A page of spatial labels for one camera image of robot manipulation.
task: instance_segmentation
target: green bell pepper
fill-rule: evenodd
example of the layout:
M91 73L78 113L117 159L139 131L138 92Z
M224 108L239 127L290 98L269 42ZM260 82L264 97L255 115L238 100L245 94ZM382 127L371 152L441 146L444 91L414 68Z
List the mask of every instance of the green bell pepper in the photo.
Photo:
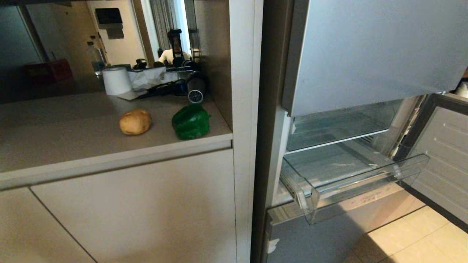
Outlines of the green bell pepper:
M209 117L200 104L191 104L172 117L172 127L179 139L199 138L210 130Z

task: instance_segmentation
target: white shirt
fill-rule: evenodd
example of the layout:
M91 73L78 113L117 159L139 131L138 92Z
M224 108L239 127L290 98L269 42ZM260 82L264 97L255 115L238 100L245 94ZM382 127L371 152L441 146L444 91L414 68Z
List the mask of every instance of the white shirt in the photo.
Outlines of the white shirt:
M183 58L185 60L190 59L190 54L189 53L183 53ZM161 57L159 58L159 62L164 63L164 61L167 60L169 64L172 64L172 61L174 60L174 55L172 54L172 49L165 50L162 54Z

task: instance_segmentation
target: floor tile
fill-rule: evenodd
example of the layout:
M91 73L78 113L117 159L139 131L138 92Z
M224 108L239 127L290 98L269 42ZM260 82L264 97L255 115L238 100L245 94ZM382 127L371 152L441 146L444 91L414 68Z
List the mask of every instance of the floor tile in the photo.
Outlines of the floor tile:
M361 237L354 247L354 252L362 263L375 263L387 257L387 254L368 235Z
M468 262L468 234L452 223L448 223L427 239L449 256L454 263Z
M351 253L346 257L346 259L343 261L343 263L362 263L358 256L351 251Z
M426 238L410 245L381 263L452 263L442 251Z
M368 235L388 256L395 254L424 237L405 220L392 222L370 232Z
M424 204L423 202L421 202L419 199L415 198L415 200L413 201L413 203L409 206L408 210L406 211L406 213L411 213L413 212L414 210L418 210L419 208L425 206L426 204Z
M405 216L403 219L416 228L423 236L427 236L448 224L448 220L445 217L428 206Z

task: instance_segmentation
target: red box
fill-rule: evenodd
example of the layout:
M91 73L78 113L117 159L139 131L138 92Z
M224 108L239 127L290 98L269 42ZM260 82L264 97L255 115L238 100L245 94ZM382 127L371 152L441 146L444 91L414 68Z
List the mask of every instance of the red box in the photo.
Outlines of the red box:
M50 84L73 77L68 60L65 58L41 64L25 65L24 70L36 84Z

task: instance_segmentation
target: door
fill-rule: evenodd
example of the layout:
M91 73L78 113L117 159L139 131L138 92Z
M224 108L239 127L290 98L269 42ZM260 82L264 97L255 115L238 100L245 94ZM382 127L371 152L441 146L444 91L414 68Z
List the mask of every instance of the door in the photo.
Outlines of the door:
M465 0L294 1L281 104L300 116L454 88L467 17Z
M432 95L404 143L430 157L412 188L467 224L468 100Z
M32 187L99 263L235 263L232 149Z
M92 263L27 188L0 192L0 262Z

